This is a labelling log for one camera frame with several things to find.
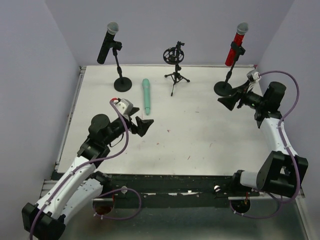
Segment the tall black round-base stand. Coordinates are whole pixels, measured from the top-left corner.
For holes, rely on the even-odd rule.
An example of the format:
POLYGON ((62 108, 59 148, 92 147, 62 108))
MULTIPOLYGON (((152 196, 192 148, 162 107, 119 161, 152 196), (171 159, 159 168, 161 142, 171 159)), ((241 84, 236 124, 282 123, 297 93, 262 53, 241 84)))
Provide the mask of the tall black round-base stand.
POLYGON ((233 69, 236 62, 239 60, 240 56, 243 56, 245 54, 245 52, 246 50, 243 48, 243 51, 237 54, 237 56, 234 59, 234 63, 232 64, 230 70, 228 71, 225 77, 225 80, 219 81, 214 85, 213 90, 218 96, 224 97, 230 94, 230 90, 232 89, 232 86, 228 83, 228 81, 232 76, 233 69))

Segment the short black round-base stand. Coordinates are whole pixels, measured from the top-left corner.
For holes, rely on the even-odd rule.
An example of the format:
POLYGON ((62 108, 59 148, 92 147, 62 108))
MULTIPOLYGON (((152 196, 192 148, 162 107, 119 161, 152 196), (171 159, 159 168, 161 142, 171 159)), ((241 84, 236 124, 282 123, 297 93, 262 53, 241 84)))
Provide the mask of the short black round-base stand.
POLYGON ((114 81, 114 89, 117 92, 127 92, 132 88, 132 81, 128 77, 123 76, 122 68, 120 67, 119 60, 118 60, 118 51, 122 49, 122 43, 119 41, 112 41, 111 42, 112 53, 115 58, 116 66, 117 66, 117 73, 119 78, 114 81))

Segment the mint green microphone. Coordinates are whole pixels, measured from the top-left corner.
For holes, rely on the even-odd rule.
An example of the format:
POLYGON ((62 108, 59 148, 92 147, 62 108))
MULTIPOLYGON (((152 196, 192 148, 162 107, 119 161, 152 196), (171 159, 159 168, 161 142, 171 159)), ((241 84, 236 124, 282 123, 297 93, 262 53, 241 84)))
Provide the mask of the mint green microphone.
POLYGON ((145 114, 148 116, 151 113, 151 89, 150 81, 147 78, 142 80, 142 89, 143 89, 143 102, 145 114))

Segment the red microphone grey grille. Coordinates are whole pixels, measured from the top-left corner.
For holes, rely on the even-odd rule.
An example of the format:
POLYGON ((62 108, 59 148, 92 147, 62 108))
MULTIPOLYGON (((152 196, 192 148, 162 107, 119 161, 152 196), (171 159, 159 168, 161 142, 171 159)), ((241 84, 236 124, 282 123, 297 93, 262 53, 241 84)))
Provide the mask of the red microphone grey grille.
POLYGON ((231 42, 230 50, 225 61, 226 66, 228 67, 232 66, 233 63, 235 62, 235 57, 237 56, 237 54, 241 53, 244 50, 242 47, 242 43, 243 43, 244 36, 248 32, 248 30, 249 30, 249 24, 247 22, 241 22, 237 26, 235 37, 231 42))

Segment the black tripod shock mount stand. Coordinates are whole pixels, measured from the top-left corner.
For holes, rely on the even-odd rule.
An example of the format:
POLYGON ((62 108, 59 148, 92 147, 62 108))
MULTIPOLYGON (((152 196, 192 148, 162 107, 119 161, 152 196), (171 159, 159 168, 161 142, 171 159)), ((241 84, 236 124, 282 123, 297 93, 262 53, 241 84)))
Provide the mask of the black tripod shock mount stand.
POLYGON ((172 97, 174 94, 174 88, 177 83, 179 83, 181 80, 185 80, 187 83, 190 82, 189 79, 185 78, 180 74, 180 71, 182 70, 180 63, 184 60, 185 54, 182 50, 182 46, 184 46, 185 43, 181 41, 177 41, 176 45, 174 47, 170 47, 166 49, 163 53, 163 60, 168 65, 174 65, 174 72, 171 74, 165 74, 164 77, 171 77, 173 84, 172 84, 172 90, 170 96, 172 97))

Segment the black microphone silver grille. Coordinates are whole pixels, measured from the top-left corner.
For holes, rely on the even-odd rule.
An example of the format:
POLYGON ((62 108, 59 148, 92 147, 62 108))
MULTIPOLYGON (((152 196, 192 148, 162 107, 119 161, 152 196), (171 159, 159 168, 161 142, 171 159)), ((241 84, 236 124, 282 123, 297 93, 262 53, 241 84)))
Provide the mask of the black microphone silver grille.
POLYGON ((107 55, 110 48, 112 47, 116 33, 119 31, 118 23, 112 21, 107 24, 107 31, 102 42, 98 57, 97 63, 103 65, 106 61, 107 55))

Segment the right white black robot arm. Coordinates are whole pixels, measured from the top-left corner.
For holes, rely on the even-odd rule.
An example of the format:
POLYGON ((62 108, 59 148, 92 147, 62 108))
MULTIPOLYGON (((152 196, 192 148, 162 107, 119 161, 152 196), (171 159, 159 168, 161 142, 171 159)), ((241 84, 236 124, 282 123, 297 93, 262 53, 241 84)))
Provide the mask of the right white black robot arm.
POLYGON ((258 172, 238 170, 234 177, 238 185, 295 198, 308 169, 308 161, 293 149, 279 111, 286 86, 273 81, 264 95, 249 88, 249 83, 236 87, 232 94, 218 98, 228 110, 243 105, 255 110, 254 119, 263 133, 270 154, 258 172))

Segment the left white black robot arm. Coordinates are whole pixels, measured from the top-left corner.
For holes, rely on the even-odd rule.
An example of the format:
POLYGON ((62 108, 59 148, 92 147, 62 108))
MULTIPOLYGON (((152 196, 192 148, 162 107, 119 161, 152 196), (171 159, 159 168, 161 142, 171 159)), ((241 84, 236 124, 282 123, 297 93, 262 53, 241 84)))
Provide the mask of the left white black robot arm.
POLYGON ((97 170, 101 162, 119 156, 109 155, 111 143, 120 136, 129 134, 143 137, 154 123, 152 119, 131 115, 139 108, 118 102, 112 105, 118 117, 110 121, 105 114, 95 115, 88 128, 88 136, 80 146, 70 167, 58 182, 35 204, 27 203, 22 208, 24 229, 29 239, 58 240, 70 220, 93 198, 103 193, 107 177, 97 170))

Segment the black mounting base plate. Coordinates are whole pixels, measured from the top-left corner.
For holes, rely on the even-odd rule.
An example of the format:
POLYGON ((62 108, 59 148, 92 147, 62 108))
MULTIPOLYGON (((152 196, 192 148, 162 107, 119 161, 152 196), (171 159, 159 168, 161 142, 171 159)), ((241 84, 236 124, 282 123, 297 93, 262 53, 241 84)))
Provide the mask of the black mounting base plate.
POLYGON ((218 175, 143 175, 105 174, 99 171, 91 179, 102 185, 102 192, 121 189, 105 197, 100 204, 116 209, 226 208, 229 199, 244 200, 259 193, 236 183, 233 176, 218 175))

